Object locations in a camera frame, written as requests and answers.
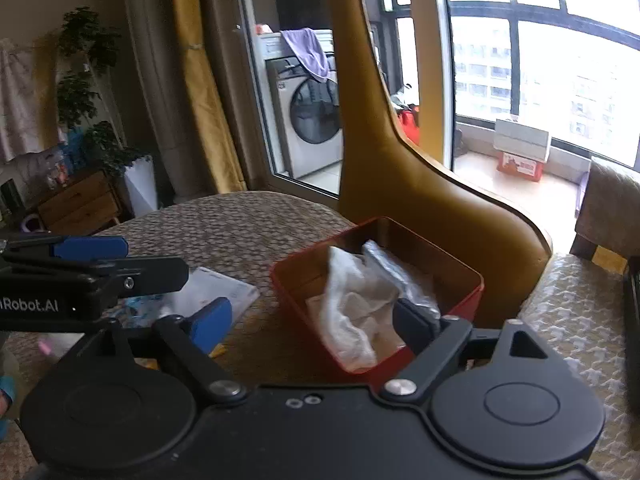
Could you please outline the red rectangular storage box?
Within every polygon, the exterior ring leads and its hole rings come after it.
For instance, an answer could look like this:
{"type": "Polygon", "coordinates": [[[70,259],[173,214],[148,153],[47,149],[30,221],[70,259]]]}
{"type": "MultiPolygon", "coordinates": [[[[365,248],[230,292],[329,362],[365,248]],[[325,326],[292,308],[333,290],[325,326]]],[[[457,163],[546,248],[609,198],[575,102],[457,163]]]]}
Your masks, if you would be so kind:
{"type": "Polygon", "coordinates": [[[294,252],[273,265],[270,278],[285,325],[293,340],[302,345],[303,361],[320,382],[378,388],[414,359],[409,349],[402,348],[370,370],[349,372],[322,344],[314,328],[307,300],[323,292],[329,274],[329,248],[356,252],[368,240],[416,271],[419,278],[431,278],[443,314],[471,321],[483,295],[484,278],[478,272],[390,218],[368,220],[294,252]]]}

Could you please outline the white soft cloth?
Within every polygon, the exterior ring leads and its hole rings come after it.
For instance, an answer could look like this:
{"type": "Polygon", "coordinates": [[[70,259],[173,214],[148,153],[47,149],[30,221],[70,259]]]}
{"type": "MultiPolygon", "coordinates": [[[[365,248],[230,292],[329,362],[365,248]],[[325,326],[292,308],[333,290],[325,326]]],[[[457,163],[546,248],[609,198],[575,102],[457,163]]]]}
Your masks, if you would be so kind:
{"type": "Polygon", "coordinates": [[[399,290],[360,255],[329,248],[323,292],[306,300],[322,344],[344,370],[363,372],[405,347],[393,328],[399,290]]]}

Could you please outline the white tissue pack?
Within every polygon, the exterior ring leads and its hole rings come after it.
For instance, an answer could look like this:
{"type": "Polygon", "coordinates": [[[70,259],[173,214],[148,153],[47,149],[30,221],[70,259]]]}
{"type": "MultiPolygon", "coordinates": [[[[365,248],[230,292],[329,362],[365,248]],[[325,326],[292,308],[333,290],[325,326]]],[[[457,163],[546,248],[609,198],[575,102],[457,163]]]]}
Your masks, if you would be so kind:
{"type": "Polygon", "coordinates": [[[124,327],[150,326],[166,315],[188,318],[218,298],[231,304],[231,325],[259,298],[256,286],[198,266],[190,271],[186,284],[178,292],[132,297],[108,311],[108,318],[117,318],[124,327]]]}

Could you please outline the clear plastic bag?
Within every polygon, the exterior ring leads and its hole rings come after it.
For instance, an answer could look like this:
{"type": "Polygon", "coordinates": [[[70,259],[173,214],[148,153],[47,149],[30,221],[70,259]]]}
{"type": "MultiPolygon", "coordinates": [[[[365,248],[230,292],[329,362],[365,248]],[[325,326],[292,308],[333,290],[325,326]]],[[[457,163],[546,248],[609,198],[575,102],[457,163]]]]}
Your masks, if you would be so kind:
{"type": "Polygon", "coordinates": [[[401,299],[414,304],[430,321],[440,319],[442,314],[430,274],[424,274],[408,263],[401,262],[374,240],[368,240],[362,245],[362,256],[367,266],[397,288],[401,299]]]}

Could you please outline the wooden drawer cabinet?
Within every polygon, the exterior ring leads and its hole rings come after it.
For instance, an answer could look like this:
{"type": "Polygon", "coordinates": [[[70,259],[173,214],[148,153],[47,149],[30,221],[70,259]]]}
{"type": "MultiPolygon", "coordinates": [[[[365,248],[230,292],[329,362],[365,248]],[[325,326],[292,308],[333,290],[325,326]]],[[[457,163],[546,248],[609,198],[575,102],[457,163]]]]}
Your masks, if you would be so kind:
{"type": "Polygon", "coordinates": [[[76,174],[61,191],[50,192],[37,205],[44,227],[53,234],[91,235],[122,212],[117,194],[103,170],[76,174]]]}

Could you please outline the white plant pot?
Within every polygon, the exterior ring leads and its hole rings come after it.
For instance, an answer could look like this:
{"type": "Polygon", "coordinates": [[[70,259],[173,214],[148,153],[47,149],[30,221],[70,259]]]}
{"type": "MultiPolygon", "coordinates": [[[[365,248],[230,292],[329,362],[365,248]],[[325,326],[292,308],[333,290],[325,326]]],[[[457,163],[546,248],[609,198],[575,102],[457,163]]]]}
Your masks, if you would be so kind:
{"type": "Polygon", "coordinates": [[[135,217],[157,211],[158,197],[153,159],[150,155],[136,159],[122,174],[130,209],[135,217]]]}

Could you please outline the floral hanging cloth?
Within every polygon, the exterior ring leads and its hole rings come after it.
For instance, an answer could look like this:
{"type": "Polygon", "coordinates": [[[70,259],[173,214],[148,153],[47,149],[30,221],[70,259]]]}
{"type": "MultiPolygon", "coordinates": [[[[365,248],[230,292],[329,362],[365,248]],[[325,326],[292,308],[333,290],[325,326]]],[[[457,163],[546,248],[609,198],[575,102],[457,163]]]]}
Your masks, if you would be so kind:
{"type": "Polygon", "coordinates": [[[58,144],[55,59],[42,49],[1,40],[1,161],[58,144]]]}

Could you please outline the yellow giraffe figure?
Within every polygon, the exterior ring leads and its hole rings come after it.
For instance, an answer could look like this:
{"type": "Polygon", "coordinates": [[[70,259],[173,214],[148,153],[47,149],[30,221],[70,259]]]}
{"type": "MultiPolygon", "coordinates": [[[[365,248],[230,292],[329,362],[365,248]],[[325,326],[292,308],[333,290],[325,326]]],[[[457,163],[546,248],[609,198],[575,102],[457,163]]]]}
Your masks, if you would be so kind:
{"type": "Polygon", "coordinates": [[[337,210],[361,223],[388,217],[483,275],[474,323],[515,318],[552,256],[548,237],[521,211],[462,182],[447,148],[456,130],[448,0],[411,0],[416,21],[419,127],[413,144],[378,68],[364,0],[328,0],[343,127],[337,210]]]}

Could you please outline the red cardboard box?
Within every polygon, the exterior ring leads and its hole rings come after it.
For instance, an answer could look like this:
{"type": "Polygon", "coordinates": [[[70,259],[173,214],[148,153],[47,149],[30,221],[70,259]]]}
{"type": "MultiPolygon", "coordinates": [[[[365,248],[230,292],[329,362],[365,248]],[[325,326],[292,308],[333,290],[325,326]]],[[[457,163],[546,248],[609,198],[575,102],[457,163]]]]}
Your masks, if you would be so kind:
{"type": "Polygon", "coordinates": [[[497,169],[512,177],[539,182],[544,171],[544,163],[521,155],[500,152],[497,169]]]}

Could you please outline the green potted tree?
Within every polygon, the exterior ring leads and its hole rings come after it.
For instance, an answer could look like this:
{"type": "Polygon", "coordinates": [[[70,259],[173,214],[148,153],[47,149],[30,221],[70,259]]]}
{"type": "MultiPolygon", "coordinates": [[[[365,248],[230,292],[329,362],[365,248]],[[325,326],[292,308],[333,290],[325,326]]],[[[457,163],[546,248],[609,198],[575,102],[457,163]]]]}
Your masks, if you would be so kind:
{"type": "Polygon", "coordinates": [[[88,6],[65,13],[58,34],[58,54],[67,66],[56,83],[58,123],[81,134],[81,153],[112,179],[145,156],[128,145],[112,86],[119,39],[119,31],[104,26],[88,6]]]}

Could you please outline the yellow curtain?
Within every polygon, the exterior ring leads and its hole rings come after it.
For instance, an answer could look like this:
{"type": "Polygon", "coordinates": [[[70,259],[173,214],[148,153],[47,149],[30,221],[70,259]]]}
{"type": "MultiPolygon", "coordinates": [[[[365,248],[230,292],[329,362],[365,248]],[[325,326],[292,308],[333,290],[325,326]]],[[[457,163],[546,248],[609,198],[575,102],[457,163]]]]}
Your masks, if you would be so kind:
{"type": "Polygon", "coordinates": [[[213,184],[219,194],[246,189],[204,46],[200,0],[172,0],[186,92],[213,184]]]}

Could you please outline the white box on balcony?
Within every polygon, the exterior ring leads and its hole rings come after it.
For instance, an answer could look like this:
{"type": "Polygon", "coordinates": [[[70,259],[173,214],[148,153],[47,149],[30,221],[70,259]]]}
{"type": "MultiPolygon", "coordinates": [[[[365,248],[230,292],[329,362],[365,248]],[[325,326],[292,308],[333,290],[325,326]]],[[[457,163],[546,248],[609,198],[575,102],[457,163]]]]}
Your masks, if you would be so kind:
{"type": "Polygon", "coordinates": [[[498,152],[548,162],[551,136],[546,130],[526,126],[513,120],[497,119],[492,146],[498,152]]]}

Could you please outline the white washing machine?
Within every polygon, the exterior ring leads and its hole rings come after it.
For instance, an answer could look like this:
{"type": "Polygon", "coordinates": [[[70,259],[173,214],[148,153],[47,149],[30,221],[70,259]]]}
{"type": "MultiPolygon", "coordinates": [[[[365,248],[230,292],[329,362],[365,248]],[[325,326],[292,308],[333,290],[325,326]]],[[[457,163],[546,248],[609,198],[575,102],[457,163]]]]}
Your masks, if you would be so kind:
{"type": "Polygon", "coordinates": [[[330,73],[315,80],[278,32],[258,37],[265,61],[282,171],[300,179],[340,162],[343,136],[338,102],[332,32],[316,31],[330,73]]]}

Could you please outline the white tower air conditioner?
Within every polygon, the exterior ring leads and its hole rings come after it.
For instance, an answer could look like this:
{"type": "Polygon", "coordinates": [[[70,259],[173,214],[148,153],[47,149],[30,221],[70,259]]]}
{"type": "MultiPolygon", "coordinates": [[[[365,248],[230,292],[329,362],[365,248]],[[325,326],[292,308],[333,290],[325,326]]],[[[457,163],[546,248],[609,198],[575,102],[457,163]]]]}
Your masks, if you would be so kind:
{"type": "Polygon", "coordinates": [[[177,203],[209,192],[180,65],[169,0],[124,0],[129,35],[160,159],[177,203]]]}

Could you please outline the purple towel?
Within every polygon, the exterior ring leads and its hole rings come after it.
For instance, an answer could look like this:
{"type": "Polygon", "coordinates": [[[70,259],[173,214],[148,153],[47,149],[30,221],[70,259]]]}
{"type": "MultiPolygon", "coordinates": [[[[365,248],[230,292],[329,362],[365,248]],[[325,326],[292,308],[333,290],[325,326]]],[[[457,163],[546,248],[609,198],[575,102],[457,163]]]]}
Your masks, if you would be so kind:
{"type": "Polygon", "coordinates": [[[326,52],[311,28],[282,30],[281,37],[312,79],[320,84],[328,80],[336,81],[326,52]]]}

